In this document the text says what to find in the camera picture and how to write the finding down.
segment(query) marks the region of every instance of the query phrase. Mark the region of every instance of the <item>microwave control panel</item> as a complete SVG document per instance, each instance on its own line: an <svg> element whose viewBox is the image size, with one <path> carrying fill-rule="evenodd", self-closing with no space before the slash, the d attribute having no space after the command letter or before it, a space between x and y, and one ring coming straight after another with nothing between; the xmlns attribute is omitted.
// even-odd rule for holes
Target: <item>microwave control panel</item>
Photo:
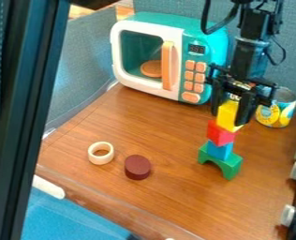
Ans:
<svg viewBox="0 0 296 240"><path fill-rule="evenodd" d="M210 61L208 45L200 40L184 41L179 100L191 104L205 103L212 87L205 84Z"/></svg>

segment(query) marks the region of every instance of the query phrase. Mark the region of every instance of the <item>beige ring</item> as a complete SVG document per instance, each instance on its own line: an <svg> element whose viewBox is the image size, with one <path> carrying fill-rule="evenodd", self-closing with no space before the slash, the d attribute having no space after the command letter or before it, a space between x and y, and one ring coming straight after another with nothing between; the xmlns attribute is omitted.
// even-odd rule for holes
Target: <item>beige ring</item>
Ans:
<svg viewBox="0 0 296 240"><path fill-rule="evenodd" d="M106 150L108 154L104 156L97 156L95 152L98 150ZM109 142L95 142L88 148L89 161L96 165L104 165L109 163L114 157L113 146Z"/></svg>

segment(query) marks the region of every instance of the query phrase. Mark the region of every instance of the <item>toy microwave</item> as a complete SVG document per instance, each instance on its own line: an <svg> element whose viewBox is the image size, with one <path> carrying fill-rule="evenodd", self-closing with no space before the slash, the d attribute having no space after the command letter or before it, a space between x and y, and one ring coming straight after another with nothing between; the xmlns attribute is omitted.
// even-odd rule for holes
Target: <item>toy microwave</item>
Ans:
<svg viewBox="0 0 296 240"><path fill-rule="evenodd" d="M111 30L113 72L123 85L149 94L202 104L212 87L208 65L224 66L228 34L200 30L200 20L139 12Z"/></svg>

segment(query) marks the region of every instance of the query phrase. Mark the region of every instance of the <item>microwave handle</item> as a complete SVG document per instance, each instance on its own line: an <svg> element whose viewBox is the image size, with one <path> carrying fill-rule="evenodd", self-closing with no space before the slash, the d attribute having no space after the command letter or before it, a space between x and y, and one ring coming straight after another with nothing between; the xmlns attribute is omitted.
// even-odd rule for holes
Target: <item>microwave handle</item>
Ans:
<svg viewBox="0 0 296 240"><path fill-rule="evenodd" d="M161 80L162 88L171 91L171 80L173 79L173 51L174 44L172 41L165 41L162 45L161 53Z"/></svg>

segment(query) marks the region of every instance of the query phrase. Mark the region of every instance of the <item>yellow block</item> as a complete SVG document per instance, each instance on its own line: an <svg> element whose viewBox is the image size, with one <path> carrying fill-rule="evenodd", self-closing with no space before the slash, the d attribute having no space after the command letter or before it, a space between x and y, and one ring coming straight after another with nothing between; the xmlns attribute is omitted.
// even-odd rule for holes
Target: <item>yellow block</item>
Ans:
<svg viewBox="0 0 296 240"><path fill-rule="evenodd" d="M218 126L224 128L229 132L235 132L243 127L243 125L236 127L235 118L238 110L238 101L227 100L219 107L216 123Z"/></svg>

